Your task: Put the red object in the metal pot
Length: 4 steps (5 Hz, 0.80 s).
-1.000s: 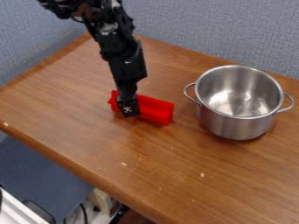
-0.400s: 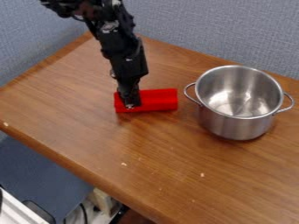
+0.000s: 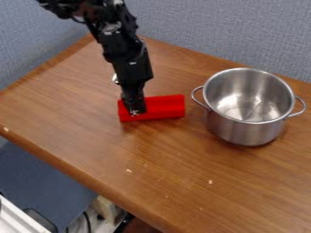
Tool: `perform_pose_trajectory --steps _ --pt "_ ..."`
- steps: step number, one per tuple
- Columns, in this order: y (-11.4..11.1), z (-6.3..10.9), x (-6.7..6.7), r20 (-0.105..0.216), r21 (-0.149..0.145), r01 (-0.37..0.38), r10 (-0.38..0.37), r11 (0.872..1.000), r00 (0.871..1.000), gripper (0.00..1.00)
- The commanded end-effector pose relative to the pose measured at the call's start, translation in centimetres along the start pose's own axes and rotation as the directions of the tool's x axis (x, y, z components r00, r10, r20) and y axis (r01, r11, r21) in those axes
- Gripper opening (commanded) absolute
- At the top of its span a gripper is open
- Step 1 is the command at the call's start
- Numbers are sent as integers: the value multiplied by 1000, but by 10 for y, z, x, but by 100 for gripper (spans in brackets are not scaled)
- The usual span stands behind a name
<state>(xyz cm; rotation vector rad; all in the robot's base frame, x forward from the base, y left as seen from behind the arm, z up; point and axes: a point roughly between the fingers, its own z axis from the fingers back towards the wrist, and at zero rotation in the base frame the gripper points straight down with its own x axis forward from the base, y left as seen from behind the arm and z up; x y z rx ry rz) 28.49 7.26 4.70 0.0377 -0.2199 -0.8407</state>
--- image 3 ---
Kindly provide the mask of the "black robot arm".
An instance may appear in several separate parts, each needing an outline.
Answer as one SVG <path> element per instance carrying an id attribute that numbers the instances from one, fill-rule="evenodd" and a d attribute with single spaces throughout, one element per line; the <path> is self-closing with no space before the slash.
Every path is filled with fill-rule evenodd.
<path id="1" fill-rule="evenodd" d="M 35 0 L 59 19 L 87 26 L 112 64 L 122 101 L 132 116 L 147 112 L 143 88 L 154 78 L 146 43 L 138 37 L 136 17 L 126 0 Z"/>

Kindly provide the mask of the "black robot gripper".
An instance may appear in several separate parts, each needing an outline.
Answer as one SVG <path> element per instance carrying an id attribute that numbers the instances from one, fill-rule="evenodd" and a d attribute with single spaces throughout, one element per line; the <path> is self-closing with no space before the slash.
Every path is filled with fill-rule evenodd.
<path id="1" fill-rule="evenodd" d="M 112 64 L 116 83 L 122 86 L 122 101 L 132 116 L 147 111 L 143 87 L 154 78 L 146 43 L 142 40 L 103 42 L 103 57 Z"/>

